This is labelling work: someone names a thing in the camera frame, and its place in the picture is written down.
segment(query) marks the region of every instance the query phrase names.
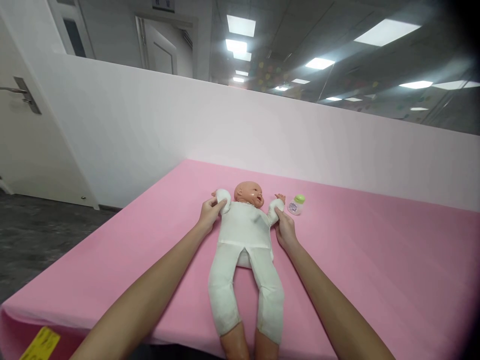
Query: white door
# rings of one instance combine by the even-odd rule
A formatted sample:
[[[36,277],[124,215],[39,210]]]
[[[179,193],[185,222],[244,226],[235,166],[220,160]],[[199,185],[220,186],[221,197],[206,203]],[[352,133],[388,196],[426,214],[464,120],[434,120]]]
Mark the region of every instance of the white door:
[[[177,48],[152,26],[150,20],[145,20],[144,25],[148,68],[178,75]]]
[[[0,90],[0,176],[15,194],[97,206],[64,136],[0,16],[0,87],[23,78],[41,115],[23,94]]]

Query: small bottle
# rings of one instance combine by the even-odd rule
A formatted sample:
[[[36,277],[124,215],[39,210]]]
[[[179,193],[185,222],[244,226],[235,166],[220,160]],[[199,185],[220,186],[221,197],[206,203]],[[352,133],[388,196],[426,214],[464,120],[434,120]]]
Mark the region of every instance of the small bottle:
[[[298,194],[295,198],[288,204],[288,211],[293,215],[300,215],[302,209],[304,208],[305,196]]]

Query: white partition wall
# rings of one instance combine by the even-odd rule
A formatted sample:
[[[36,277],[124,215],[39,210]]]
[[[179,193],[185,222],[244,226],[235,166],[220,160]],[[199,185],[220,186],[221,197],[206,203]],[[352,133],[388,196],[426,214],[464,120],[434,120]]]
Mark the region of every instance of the white partition wall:
[[[100,204],[188,158],[480,211],[478,136],[66,55],[46,0],[0,12]]]

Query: doll face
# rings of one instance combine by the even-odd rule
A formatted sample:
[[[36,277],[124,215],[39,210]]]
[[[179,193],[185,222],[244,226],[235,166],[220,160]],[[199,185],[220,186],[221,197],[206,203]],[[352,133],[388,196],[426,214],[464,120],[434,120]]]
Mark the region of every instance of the doll face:
[[[262,188],[256,182],[244,181],[239,183],[235,188],[235,201],[250,203],[257,209],[264,205],[264,197]]]

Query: yellow label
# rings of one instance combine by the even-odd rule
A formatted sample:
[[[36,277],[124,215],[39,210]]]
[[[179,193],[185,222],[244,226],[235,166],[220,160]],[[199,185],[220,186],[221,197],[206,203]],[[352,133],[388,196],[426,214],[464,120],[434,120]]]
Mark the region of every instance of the yellow label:
[[[59,340],[60,335],[47,326],[42,327],[20,360],[48,360]]]

